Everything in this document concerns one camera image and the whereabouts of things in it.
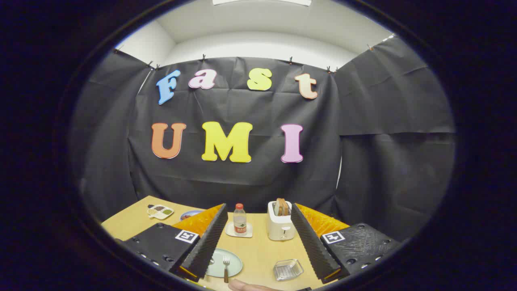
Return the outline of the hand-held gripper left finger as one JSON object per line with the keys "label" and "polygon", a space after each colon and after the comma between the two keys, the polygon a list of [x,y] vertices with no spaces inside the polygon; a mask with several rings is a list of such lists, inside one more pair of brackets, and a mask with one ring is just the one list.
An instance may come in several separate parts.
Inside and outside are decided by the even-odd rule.
{"label": "hand-held gripper left finger", "polygon": [[155,223],[119,243],[156,268],[198,282],[205,276],[225,228],[227,210],[222,203],[172,226]]}

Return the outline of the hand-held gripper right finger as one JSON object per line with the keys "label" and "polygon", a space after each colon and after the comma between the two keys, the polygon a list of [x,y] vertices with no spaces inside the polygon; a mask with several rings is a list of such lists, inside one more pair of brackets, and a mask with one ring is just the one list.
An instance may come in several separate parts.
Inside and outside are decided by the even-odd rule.
{"label": "hand-held gripper right finger", "polygon": [[316,277],[322,283],[369,269],[399,246],[397,240],[366,223],[349,226],[299,203],[292,206],[290,213]]}

